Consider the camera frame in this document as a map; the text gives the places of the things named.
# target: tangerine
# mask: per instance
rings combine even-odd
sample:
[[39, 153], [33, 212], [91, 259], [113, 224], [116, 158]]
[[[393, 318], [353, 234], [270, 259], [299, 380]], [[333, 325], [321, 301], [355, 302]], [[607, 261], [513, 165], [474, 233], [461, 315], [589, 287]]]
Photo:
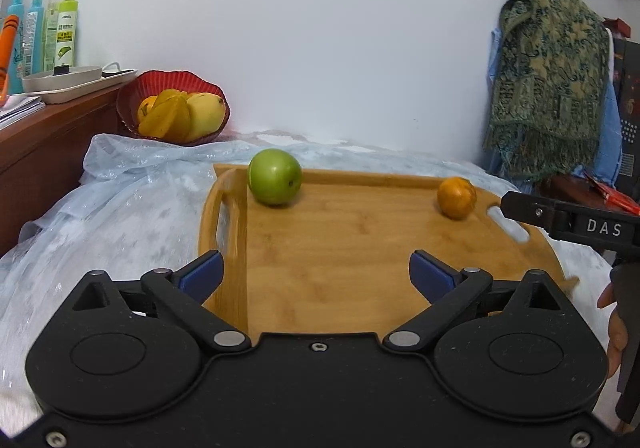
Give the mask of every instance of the tangerine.
[[156, 97], [157, 95], [150, 95], [149, 97], [143, 99], [143, 101], [140, 103], [140, 106], [138, 107], [138, 123], [142, 123], [142, 120], [154, 107]]
[[473, 184], [462, 177], [444, 179], [438, 187], [438, 204], [442, 213], [456, 221], [466, 219], [471, 214], [477, 199]]

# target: patterned scarf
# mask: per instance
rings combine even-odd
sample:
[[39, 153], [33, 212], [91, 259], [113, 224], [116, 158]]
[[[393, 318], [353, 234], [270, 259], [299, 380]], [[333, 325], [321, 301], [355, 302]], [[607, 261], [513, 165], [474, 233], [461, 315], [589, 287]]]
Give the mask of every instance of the patterned scarf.
[[603, 19], [581, 0], [508, 0], [485, 149], [512, 179], [591, 166], [609, 74]]

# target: product label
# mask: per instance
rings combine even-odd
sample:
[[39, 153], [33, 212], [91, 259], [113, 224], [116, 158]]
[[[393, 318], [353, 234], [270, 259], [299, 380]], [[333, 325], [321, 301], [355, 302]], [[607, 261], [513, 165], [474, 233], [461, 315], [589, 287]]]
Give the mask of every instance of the product label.
[[74, 32], [76, 31], [76, 12], [61, 12], [58, 15], [56, 31], [55, 66], [74, 65]]
[[44, 43], [44, 70], [53, 70], [58, 37], [58, 12], [47, 11], [47, 33]]
[[18, 24], [18, 32], [15, 35], [15, 40], [14, 40], [14, 50], [12, 52], [12, 60], [14, 62], [16, 71], [17, 71], [17, 76], [19, 78], [22, 77], [22, 36], [23, 36], [23, 26], [22, 26], [22, 20], [20, 20], [20, 23]]
[[36, 39], [38, 13], [27, 13], [24, 19], [24, 75], [29, 76], [33, 67], [33, 47]]

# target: blue bottle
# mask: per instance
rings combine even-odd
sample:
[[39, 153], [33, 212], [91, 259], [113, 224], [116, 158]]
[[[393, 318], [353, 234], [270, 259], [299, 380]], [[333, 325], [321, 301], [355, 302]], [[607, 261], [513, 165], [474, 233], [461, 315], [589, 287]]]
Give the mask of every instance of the blue bottle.
[[23, 0], [13, 0], [7, 10], [7, 16], [15, 14], [20, 18], [20, 25], [18, 25], [18, 33], [15, 35], [14, 50], [11, 53], [11, 59], [9, 60], [9, 70], [7, 71], [7, 78], [9, 80], [9, 94], [21, 94], [22, 90], [22, 72], [23, 72], [23, 60], [22, 54], [22, 36], [24, 31], [24, 4]]
[[44, 7], [42, 0], [33, 0], [31, 8], [24, 19], [24, 74], [42, 72], [44, 46], [42, 30], [44, 26]]

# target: green bottle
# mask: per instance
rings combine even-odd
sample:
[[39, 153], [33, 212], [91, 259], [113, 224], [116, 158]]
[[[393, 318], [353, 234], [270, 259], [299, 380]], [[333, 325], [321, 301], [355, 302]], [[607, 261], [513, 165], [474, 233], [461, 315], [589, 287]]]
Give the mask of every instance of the green bottle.
[[74, 66], [76, 52], [76, 21], [78, 0], [63, 0], [58, 5], [58, 32], [56, 33], [55, 66]]

